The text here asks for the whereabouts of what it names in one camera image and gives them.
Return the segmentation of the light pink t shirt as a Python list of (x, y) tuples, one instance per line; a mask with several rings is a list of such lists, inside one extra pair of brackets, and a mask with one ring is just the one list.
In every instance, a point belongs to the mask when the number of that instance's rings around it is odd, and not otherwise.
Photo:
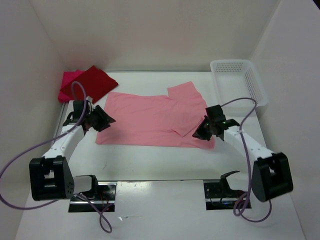
[(213, 139), (193, 137), (207, 104), (189, 81), (169, 87), (167, 95), (111, 92), (104, 110), (115, 122), (96, 137), (98, 145), (181, 147), (211, 150)]

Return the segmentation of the dark red t shirt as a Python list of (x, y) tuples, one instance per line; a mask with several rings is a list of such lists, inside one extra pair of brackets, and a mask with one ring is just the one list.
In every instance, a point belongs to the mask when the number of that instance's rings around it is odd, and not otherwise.
[(93, 103), (96, 103), (119, 85), (116, 80), (94, 65), (89, 69), (84, 70), (81, 75), (76, 77), (62, 89), (66, 95), (72, 94), (73, 100), (82, 100), (84, 94), (81, 86), (73, 84), (74, 82), (79, 82), (81, 84), (85, 90), (86, 96), (91, 97)]

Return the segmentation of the magenta t shirt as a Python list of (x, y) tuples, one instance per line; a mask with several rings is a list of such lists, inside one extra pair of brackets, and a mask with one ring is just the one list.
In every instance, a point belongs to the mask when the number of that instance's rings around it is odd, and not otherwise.
[(67, 85), (70, 84), (76, 77), (80, 76), (82, 73), (84, 73), (84, 70), (75, 70), (75, 71), (65, 71), (63, 73), (63, 78), (62, 78), (62, 83), (60, 86), (60, 91), (58, 94), (58, 101), (60, 103), (65, 103), (68, 102), (70, 100), (73, 100), (73, 95), (72, 94), (65, 94), (62, 89)]

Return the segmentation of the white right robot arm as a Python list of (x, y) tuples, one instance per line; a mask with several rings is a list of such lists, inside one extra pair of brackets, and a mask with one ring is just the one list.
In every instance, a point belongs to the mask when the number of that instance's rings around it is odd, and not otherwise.
[(220, 138), (248, 157), (251, 165), (250, 186), (260, 202), (266, 202), (294, 189), (289, 160), (283, 152), (275, 153), (248, 135), (234, 119), (213, 121), (207, 116), (192, 135), (209, 141)]

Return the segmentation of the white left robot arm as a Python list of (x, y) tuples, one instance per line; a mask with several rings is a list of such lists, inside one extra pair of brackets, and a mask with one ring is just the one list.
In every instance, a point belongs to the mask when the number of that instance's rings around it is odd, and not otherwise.
[(89, 129), (101, 132), (115, 123), (99, 105), (76, 106), (68, 114), (61, 129), (61, 137), (54, 141), (51, 148), (39, 158), (29, 163), (31, 195), (35, 201), (71, 199), (83, 194), (94, 200), (100, 194), (95, 175), (73, 176), (68, 161), (77, 145)]

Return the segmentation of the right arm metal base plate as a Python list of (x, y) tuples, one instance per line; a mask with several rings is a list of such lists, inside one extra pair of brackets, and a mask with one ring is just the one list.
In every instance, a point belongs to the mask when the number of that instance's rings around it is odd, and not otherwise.
[(223, 192), (219, 179), (203, 181), (206, 210), (232, 210), (238, 198), (244, 193), (242, 190)]

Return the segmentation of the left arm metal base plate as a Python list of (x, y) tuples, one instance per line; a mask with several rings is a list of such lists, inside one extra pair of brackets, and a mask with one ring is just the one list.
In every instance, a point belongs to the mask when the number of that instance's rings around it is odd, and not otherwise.
[[(106, 208), (105, 212), (115, 211), (117, 182), (99, 181), (97, 193), (89, 201), (99, 210)], [(95, 210), (85, 200), (72, 197), (68, 207), (69, 213), (93, 213)]]

